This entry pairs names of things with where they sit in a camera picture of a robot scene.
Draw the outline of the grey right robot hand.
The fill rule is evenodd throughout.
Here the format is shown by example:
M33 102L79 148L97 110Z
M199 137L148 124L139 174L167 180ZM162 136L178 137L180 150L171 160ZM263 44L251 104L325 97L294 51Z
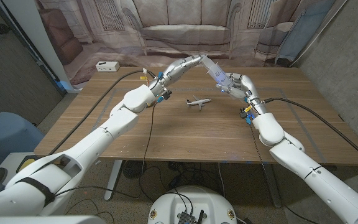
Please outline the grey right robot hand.
M227 93L233 99L240 99L248 104L252 100L259 98L255 85L247 75L240 75L238 73L226 73L226 75L234 83L232 87L217 84L216 87L222 92Z

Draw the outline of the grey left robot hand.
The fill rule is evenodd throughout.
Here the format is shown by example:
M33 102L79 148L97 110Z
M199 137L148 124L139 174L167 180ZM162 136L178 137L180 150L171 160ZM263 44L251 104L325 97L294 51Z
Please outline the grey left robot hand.
M169 86L175 83L189 69L198 65L205 57L204 54L192 55L187 58L178 59L172 62L164 71L159 83L162 86Z

